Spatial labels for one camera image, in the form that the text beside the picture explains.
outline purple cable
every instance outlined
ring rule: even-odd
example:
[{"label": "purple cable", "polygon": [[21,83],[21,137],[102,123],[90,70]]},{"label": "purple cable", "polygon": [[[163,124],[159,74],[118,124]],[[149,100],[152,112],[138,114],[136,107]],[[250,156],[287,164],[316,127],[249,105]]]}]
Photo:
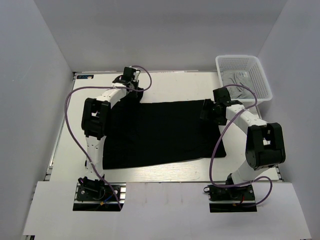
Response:
[{"label": "purple cable", "polygon": [[253,204],[253,205],[250,205],[248,207],[252,207],[252,206],[256,206],[262,202],[264,202],[270,195],[271,191],[272,191],[272,188],[273,188],[273,183],[272,183],[272,180],[267,177],[267,176],[260,176],[260,177],[257,177],[255,180],[253,181],[246,181],[246,182],[242,182],[242,183],[237,183],[237,184],[230,184],[230,185],[223,185],[223,184],[216,184],[212,178],[212,167],[213,167],[213,164],[214,164],[214,158],[215,158],[215,155],[216,155],[216,152],[218,150],[218,146],[223,138],[223,136],[225,135],[226,131],[228,130],[228,128],[230,127],[230,125],[236,120],[237,117],[239,117],[243,112],[245,112],[246,110],[252,108],[252,107],[255,107],[258,103],[258,99],[257,99],[257,96],[256,94],[248,87],[246,86],[243,86],[243,85],[238,85],[238,84],[229,84],[229,85],[226,85],[224,86],[225,88],[226,87],[231,87],[231,86],[235,86],[235,87],[241,87],[241,88],[244,88],[246,90],[248,90],[250,93],[252,93],[253,97],[254,97],[254,104],[250,105],[250,106],[247,106],[245,107],[244,109],[240,110],[231,120],[230,122],[225,126],[224,130],[222,131],[219,139],[217,140],[215,146],[214,146],[214,149],[213,149],[213,153],[212,153],[212,156],[211,156],[211,161],[210,161],[210,166],[209,166],[209,178],[210,178],[210,182],[212,183],[213,186],[217,187],[217,188],[233,188],[233,187],[239,187],[239,186],[243,186],[243,185],[247,185],[247,184],[251,184],[251,183],[254,183],[260,179],[267,179],[269,182],[270,182],[270,189],[269,189],[269,192],[267,193],[267,195],[259,202]]},{"label": "purple cable", "polygon": [[[132,66],[133,68],[139,68],[139,69],[142,69],[146,72],[146,74],[148,74],[149,78],[150,78],[150,85],[146,88],[146,89],[142,89],[142,90],[137,90],[137,89],[132,89],[132,88],[129,88],[129,87],[126,87],[126,86],[120,86],[120,87],[117,87],[117,89],[127,89],[127,90],[131,90],[131,91],[134,91],[134,92],[144,92],[146,90],[148,90],[151,85],[152,85],[152,77],[150,75],[150,73],[142,66],[138,66],[138,65],[133,65]],[[65,118],[65,124],[66,124],[66,127],[68,128],[68,131],[71,135],[71,137],[73,138],[74,142],[78,145],[78,147],[82,150],[82,152],[85,154],[85,156],[87,157],[87,159],[89,160],[91,166],[92,166],[92,169],[94,171],[94,173],[96,174],[96,176],[102,180],[104,183],[106,183],[110,189],[112,190],[112,193],[116,199],[116,202],[118,203],[118,206],[120,208],[120,210],[122,209],[121,208],[121,204],[119,202],[119,199],[118,199],[118,196],[117,194],[115,193],[115,190],[114,188],[111,186],[111,184],[109,182],[107,182],[107,180],[105,180],[97,171],[95,165],[93,164],[92,162],[92,159],[90,158],[89,154],[87,153],[87,151],[81,146],[80,142],[76,139],[74,133],[72,132],[71,128],[70,128],[70,123],[69,123],[69,119],[68,119],[68,102],[69,102],[69,99],[71,97],[71,95],[79,90],[82,90],[82,89],[113,89],[112,86],[82,86],[82,87],[79,87],[79,88],[76,88],[74,90],[72,90],[67,96],[66,96],[66,99],[65,99],[65,103],[64,103],[64,118]]]}]

